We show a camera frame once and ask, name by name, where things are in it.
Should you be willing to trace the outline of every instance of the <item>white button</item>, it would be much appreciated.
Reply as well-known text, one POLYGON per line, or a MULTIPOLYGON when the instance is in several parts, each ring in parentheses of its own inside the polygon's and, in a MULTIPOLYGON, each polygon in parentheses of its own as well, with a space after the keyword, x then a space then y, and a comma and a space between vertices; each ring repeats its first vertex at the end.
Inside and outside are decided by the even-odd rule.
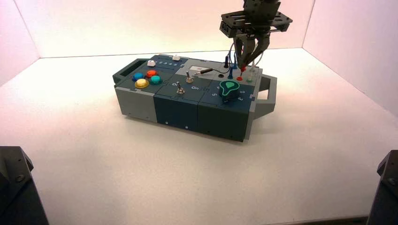
POLYGON ((153 60, 149 60, 146 65, 149 66, 149 67, 154 67, 154 66, 156 66, 156 62, 153 61, 153 60))
POLYGON ((180 59, 181 59, 181 57, 178 56, 178 55, 173 56, 173 60, 174 60, 174 61, 179 61, 180 59))

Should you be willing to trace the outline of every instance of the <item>red button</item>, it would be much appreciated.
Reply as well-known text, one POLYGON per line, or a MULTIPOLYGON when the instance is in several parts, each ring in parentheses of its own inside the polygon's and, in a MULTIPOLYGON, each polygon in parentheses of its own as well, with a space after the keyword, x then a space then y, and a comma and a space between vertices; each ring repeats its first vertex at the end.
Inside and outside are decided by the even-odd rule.
POLYGON ((146 77, 148 79, 150 79, 153 76, 156 76, 158 74, 158 72, 156 72, 156 70, 148 70, 148 72, 146 73, 146 77))

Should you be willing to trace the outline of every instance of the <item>white backdrop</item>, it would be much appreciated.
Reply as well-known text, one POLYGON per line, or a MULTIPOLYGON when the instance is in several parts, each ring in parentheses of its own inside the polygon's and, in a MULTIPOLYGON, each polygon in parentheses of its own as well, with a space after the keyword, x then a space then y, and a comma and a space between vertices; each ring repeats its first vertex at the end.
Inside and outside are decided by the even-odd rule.
POLYGON ((304 48, 398 116, 398 1, 317 0, 304 48))
POLYGON ((38 59, 13 0, 0 0, 0 86, 38 59))
MULTIPOLYGON (((227 50, 221 14, 243 0, 15 0, 41 57, 227 50)), ((302 47, 314 0, 283 0, 294 22, 270 48, 302 47)))

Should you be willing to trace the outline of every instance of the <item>control panel box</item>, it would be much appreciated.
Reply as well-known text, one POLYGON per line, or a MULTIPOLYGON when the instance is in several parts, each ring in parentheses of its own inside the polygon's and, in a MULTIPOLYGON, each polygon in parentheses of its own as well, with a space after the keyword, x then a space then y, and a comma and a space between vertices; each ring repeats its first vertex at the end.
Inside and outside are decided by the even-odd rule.
POLYGON ((155 55, 113 75, 123 115, 234 141, 249 139, 253 120, 274 110, 276 78, 262 69, 155 55), (267 99, 257 99, 268 90, 267 99))

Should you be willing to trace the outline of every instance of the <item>screw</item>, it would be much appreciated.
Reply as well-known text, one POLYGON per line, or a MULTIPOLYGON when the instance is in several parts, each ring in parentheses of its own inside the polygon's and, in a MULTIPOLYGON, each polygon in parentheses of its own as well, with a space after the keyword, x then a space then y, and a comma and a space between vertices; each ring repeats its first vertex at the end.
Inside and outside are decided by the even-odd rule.
POLYGON ((19 183, 19 182, 23 181, 24 179, 25 179, 25 176, 19 175, 19 176, 17 176, 17 177, 15 178, 15 181, 16 181, 17 183, 19 183))
POLYGON ((388 178, 387 181, 392 185, 392 186, 396 186, 397 182, 395 181, 394 178, 388 178))

